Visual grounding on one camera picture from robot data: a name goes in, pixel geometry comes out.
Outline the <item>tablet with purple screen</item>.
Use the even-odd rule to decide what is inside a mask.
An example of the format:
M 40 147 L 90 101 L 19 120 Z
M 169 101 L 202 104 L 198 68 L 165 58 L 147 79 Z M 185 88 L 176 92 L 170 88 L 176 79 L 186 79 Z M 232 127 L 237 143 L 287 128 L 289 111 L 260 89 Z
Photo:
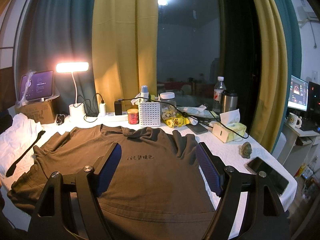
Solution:
M 21 77 L 19 100 L 33 101 L 53 95 L 54 72 L 52 70 L 29 72 Z

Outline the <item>red tin can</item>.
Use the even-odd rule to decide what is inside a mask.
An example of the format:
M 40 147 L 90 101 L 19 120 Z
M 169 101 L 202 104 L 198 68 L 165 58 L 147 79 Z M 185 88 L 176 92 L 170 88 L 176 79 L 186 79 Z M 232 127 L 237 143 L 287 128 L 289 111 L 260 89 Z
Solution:
M 135 125 L 139 124 L 139 110 L 136 108 L 131 108 L 127 110 L 128 122 L 129 124 Z

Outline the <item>black power adapter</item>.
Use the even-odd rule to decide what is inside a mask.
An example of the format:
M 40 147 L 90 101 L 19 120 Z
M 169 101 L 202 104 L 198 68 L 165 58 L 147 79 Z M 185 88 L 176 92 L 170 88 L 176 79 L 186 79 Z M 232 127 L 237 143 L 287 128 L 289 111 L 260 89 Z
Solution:
M 123 114 L 122 102 L 119 100 L 114 102 L 114 113 L 115 113 L 115 115 L 122 115 Z

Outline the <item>yellow curtain right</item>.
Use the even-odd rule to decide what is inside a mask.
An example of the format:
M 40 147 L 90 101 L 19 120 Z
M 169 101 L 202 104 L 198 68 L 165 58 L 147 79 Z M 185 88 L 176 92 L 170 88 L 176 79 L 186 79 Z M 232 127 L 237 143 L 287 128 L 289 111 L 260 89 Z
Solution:
M 251 136 L 268 152 L 276 143 L 287 94 L 287 49 L 274 0 L 254 0 L 261 35 L 261 83 Z

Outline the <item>yellow snack bag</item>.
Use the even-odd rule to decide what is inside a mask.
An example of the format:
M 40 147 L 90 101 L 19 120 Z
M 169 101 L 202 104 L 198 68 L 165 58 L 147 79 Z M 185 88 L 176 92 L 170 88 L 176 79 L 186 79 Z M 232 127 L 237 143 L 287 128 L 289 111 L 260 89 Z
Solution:
M 188 118 L 185 118 L 183 116 L 172 117 L 165 120 L 164 122 L 170 128 L 182 127 L 190 124 L 190 121 L 188 120 Z

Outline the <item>white phone charger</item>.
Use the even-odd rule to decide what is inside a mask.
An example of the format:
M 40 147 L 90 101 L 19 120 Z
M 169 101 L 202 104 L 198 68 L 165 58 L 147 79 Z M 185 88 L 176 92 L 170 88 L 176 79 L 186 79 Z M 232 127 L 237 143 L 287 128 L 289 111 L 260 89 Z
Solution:
M 105 116 L 106 115 L 106 104 L 104 102 L 101 102 L 99 104 L 99 114 L 101 116 Z

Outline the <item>yellow curtain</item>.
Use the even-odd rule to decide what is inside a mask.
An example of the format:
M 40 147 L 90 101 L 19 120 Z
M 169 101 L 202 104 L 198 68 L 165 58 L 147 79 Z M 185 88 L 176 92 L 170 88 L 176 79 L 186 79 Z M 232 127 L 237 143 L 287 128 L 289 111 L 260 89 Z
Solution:
M 157 91 L 158 0 L 95 0 L 92 66 L 95 90 L 109 112 L 142 85 Z
M 274 0 L 254 0 L 261 35 L 261 83 L 251 136 L 268 152 L 276 143 L 287 94 L 287 49 Z

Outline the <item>brown t-shirt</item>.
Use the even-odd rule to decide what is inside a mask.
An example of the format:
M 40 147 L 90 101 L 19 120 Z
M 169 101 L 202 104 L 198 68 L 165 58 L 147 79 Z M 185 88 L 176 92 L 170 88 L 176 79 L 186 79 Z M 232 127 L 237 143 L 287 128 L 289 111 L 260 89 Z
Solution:
M 116 239 L 200 239 L 214 208 L 196 159 L 192 134 L 160 128 L 139 130 L 98 125 L 54 134 L 34 147 L 30 170 L 15 181 L 7 196 L 32 214 L 54 171 L 78 172 L 106 154 L 114 143 L 121 160 L 106 192 L 98 199 Z

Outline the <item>plastic water bottle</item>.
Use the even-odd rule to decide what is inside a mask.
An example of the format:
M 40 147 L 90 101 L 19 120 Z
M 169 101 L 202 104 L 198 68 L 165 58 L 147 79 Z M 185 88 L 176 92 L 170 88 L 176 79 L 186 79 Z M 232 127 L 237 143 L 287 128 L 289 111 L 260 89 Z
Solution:
M 216 114 L 220 113 L 221 108 L 221 95 L 223 91 L 226 90 L 226 86 L 224 84 L 224 77 L 218 76 L 217 83 L 214 86 L 214 103 L 213 103 L 213 111 Z

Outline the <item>white garment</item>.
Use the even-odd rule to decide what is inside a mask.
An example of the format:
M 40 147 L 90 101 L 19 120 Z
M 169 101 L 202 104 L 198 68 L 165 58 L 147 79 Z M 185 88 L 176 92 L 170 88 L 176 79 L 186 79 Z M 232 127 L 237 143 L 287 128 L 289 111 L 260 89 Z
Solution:
M 14 116 L 12 126 L 1 134 L 1 178 L 5 178 L 10 166 L 32 145 L 42 129 L 40 122 L 22 113 Z

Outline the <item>white perforated basket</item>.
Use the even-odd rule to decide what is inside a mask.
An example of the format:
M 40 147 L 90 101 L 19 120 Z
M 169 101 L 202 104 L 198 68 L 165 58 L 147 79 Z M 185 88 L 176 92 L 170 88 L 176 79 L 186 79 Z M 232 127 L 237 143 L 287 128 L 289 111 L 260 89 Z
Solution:
M 138 104 L 139 124 L 142 127 L 158 127 L 161 124 L 161 104 L 141 102 Z

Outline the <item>teal curtain left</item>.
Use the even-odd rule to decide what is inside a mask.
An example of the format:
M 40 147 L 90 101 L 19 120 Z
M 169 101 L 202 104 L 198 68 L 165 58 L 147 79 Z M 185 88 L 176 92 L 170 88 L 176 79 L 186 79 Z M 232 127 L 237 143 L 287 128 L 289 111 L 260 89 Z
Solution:
M 62 62 L 92 63 L 94 0 L 31 0 L 22 22 L 16 84 L 30 70 L 56 70 Z

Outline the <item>white mug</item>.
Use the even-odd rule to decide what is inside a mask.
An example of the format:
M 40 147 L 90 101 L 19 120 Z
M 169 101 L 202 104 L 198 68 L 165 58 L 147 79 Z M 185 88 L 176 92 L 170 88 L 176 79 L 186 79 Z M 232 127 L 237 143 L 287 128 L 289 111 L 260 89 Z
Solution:
M 287 118 L 287 123 L 291 127 L 295 127 L 295 128 L 300 129 L 302 126 L 302 119 L 301 119 L 301 117 L 298 117 L 297 115 L 295 115 L 293 113 L 289 113 L 288 118 Z

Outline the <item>white blue spray bottle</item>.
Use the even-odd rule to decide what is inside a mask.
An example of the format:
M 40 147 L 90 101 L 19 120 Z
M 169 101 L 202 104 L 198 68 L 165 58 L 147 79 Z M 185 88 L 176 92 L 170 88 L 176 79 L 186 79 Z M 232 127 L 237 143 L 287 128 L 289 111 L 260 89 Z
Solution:
M 141 86 L 140 90 L 140 102 L 148 102 L 149 100 L 149 91 L 146 85 Z

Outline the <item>black shoehorn strip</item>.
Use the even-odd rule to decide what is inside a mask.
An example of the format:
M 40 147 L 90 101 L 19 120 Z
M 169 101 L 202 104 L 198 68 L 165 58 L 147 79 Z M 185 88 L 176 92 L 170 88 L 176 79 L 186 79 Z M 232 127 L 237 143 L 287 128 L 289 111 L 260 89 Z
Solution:
M 9 167 L 9 169 L 7 170 L 5 176 L 6 177 L 10 177 L 14 174 L 15 170 L 16 170 L 16 166 L 17 164 L 24 158 L 24 156 L 35 146 L 35 144 L 41 139 L 41 137 L 44 135 L 45 131 L 42 130 L 37 134 L 37 138 L 36 140 L 25 150 L 25 152 L 19 157 L 17 158 L 12 165 Z

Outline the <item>green stone ornament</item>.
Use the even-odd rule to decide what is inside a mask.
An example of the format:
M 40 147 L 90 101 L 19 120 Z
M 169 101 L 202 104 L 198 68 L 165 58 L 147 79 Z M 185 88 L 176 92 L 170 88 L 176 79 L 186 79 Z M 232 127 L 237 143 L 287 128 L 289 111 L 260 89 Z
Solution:
M 249 142 L 244 142 L 240 147 L 240 155 L 245 158 L 249 159 L 252 153 L 252 145 Z

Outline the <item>steel thermos mug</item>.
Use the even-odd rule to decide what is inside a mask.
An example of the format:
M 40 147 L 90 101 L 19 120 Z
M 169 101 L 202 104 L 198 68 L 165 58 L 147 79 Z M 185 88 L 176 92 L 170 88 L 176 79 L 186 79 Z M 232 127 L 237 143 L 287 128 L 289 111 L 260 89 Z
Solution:
M 224 90 L 221 94 L 221 113 L 236 110 L 238 94 L 234 90 Z

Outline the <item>large black phone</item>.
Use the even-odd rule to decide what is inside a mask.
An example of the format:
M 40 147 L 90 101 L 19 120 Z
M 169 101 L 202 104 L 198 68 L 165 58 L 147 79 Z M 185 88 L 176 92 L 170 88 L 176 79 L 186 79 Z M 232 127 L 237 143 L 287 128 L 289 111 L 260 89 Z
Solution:
M 253 160 L 246 164 L 246 167 L 253 174 L 259 174 L 265 172 L 272 182 L 272 185 L 276 189 L 276 192 L 281 196 L 287 188 L 289 181 L 277 172 L 274 168 L 264 162 L 261 158 L 255 157 Z

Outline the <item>white desk lamp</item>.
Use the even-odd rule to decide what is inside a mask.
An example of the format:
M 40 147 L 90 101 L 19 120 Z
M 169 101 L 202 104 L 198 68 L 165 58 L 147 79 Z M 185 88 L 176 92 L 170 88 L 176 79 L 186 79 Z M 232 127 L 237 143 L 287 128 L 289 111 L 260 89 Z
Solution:
M 85 116 L 84 102 L 78 102 L 78 87 L 74 77 L 74 73 L 86 72 L 89 69 L 88 62 L 60 62 L 56 65 L 57 73 L 70 73 L 73 81 L 75 99 L 69 105 L 70 117 L 73 119 L 81 119 Z

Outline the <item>glass jar white lid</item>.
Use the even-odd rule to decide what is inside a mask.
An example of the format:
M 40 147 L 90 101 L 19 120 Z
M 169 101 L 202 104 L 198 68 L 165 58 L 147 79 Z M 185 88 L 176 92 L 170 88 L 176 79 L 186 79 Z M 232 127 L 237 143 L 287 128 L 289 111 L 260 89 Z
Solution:
M 174 92 L 164 92 L 159 95 L 161 102 L 161 117 L 164 121 L 175 118 L 177 115 Z

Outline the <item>white side desk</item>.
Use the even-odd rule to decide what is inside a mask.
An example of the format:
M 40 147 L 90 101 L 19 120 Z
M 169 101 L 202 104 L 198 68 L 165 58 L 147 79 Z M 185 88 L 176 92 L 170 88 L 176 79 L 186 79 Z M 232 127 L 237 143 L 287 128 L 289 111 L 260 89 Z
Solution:
M 294 177 L 302 165 L 308 165 L 319 144 L 319 133 L 303 131 L 285 123 L 282 133 L 286 143 L 277 158 Z

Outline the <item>yellow curtain left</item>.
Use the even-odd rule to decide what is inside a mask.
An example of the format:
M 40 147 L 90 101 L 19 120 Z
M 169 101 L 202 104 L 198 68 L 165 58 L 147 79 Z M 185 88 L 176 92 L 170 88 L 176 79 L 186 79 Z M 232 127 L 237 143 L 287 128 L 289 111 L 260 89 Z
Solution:
M 92 66 L 95 90 L 109 112 L 142 85 L 157 91 L 158 0 L 95 0 Z

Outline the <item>tissue box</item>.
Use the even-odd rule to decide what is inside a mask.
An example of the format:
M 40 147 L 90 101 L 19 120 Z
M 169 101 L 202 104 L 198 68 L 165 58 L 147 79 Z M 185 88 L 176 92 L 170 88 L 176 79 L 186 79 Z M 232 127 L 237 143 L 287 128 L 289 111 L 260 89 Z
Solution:
M 239 109 L 220 114 L 220 121 L 213 124 L 212 134 L 223 143 L 244 139 L 246 126 L 240 122 Z

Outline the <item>cardboard box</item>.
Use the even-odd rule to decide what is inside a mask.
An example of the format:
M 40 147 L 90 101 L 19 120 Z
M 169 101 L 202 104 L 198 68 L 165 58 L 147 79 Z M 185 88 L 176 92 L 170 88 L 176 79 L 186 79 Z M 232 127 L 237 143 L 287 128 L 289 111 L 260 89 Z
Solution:
M 35 102 L 21 107 L 15 106 L 15 112 L 24 114 L 28 119 L 33 119 L 40 124 L 51 124 L 56 120 L 56 100 Z

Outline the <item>computer monitor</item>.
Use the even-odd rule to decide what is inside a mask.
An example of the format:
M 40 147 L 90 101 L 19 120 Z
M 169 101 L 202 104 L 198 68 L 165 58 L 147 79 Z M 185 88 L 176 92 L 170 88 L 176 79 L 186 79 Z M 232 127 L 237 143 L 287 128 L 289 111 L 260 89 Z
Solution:
M 287 106 L 292 109 L 307 111 L 309 84 L 295 76 L 291 76 L 290 93 Z

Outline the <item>black smartphone on table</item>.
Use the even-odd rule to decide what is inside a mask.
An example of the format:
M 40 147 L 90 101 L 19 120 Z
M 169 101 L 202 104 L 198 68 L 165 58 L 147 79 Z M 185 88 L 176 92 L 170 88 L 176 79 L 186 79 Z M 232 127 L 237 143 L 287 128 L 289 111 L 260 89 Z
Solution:
M 196 125 L 187 124 L 187 127 L 195 134 L 203 134 L 208 132 L 208 129 L 203 127 L 201 124 L 196 124 Z

